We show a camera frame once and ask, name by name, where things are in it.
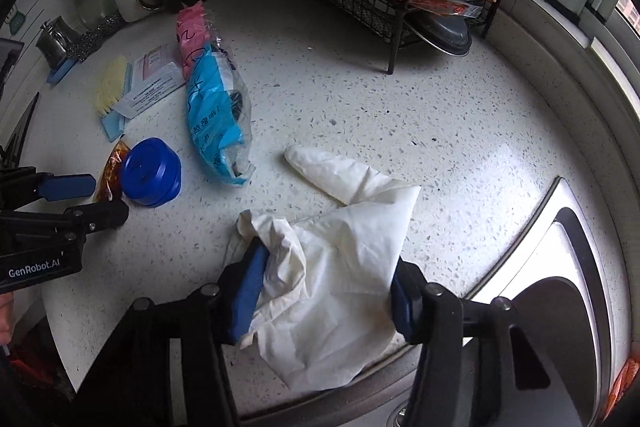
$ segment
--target crumpled white fabric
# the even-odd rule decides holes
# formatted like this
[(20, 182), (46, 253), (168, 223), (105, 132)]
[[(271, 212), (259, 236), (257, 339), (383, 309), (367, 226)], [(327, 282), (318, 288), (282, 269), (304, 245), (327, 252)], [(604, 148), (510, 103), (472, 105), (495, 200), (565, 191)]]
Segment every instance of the crumpled white fabric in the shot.
[(349, 383), (394, 336), (389, 288), (420, 187), (344, 156), (290, 146), (291, 166), (346, 206), (289, 223), (240, 214), (245, 241), (271, 255), (249, 332), (261, 357), (296, 391)]

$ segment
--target blue gripper pad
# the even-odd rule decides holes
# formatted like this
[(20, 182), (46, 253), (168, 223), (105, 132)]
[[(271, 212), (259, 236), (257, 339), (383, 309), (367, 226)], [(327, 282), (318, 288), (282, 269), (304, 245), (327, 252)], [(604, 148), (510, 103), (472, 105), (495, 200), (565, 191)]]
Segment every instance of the blue gripper pad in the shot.
[(225, 344), (236, 344), (248, 330), (262, 291), (269, 250), (254, 237), (242, 261), (225, 267), (218, 280), (225, 305)]
[(413, 263), (398, 260), (394, 278), (391, 281), (391, 315), (396, 331), (409, 344), (420, 344), (420, 324), (422, 318), (421, 288), (427, 284), (424, 275)]
[(38, 185), (38, 194), (47, 201), (86, 198), (95, 190), (95, 178), (91, 174), (48, 176)]

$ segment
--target blue plastic container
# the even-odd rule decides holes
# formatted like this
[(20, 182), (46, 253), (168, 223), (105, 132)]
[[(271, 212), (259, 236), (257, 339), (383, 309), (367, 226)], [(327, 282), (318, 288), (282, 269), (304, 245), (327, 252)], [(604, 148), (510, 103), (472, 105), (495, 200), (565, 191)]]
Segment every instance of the blue plastic container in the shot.
[(180, 192), (180, 158), (159, 138), (147, 138), (129, 151), (120, 171), (127, 198), (144, 206), (160, 206)]

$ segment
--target human hand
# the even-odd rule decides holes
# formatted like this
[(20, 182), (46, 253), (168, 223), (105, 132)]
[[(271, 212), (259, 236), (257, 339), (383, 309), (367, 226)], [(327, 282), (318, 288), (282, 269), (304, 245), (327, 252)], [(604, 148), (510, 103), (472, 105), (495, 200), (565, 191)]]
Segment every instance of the human hand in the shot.
[(4, 293), (0, 295), (0, 345), (11, 341), (14, 326), (14, 293)]

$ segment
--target mug handle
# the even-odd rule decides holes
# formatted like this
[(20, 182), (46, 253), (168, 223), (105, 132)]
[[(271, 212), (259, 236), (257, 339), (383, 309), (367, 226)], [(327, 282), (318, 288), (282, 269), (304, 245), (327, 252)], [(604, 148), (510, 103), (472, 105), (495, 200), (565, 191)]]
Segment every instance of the mug handle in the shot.
[(138, 1), (138, 4), (140, 4), (140, 6), (142, 6), (145, 10), (149, 10), (151, 12), (155, 12), (156, 10), (159, 10), (162, 8), (162, 3), (160, 4), (149, 4), (148, 2), (144, 1), (144, 0), (136, 0)]

